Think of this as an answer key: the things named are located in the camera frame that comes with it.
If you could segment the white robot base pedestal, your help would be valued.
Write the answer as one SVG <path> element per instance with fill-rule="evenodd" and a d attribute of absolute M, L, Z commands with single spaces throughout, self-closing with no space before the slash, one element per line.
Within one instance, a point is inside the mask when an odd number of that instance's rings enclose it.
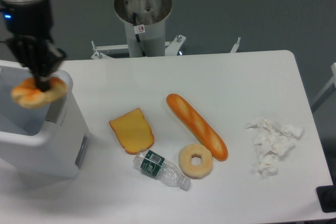
<path fill-rule="evenodd" d="M 165 22 L 172 0 L 114 0 L 114 9 L 124 23 L 131 58 L 165 55 Z"/>

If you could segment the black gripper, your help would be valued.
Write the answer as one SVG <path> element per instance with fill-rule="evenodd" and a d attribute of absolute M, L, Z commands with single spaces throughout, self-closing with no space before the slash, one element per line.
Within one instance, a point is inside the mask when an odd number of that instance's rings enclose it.
<path fill-rule="evenodd" d="M 50 0 L 6 2 L 1 0 L 6 28 L 13 35 L 6 44 L 16 59 L 31 70 L 36 87 L 50 89 L 50 75 L 66 58 L 55 46 L 51 36 L 53 26 Z"/>

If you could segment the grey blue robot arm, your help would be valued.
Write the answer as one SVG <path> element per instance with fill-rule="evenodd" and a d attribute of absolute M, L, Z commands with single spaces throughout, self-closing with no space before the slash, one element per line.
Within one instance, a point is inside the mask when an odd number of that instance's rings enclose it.
<path fill-rule="evenodd" d="M 11 38 L 5 40 L 16 60 L 28 68 L 37 89 L 51 88 L 51 74 L 66 58 L 51 35 L 51 0 L 1 0 L 1 16 Z"/>

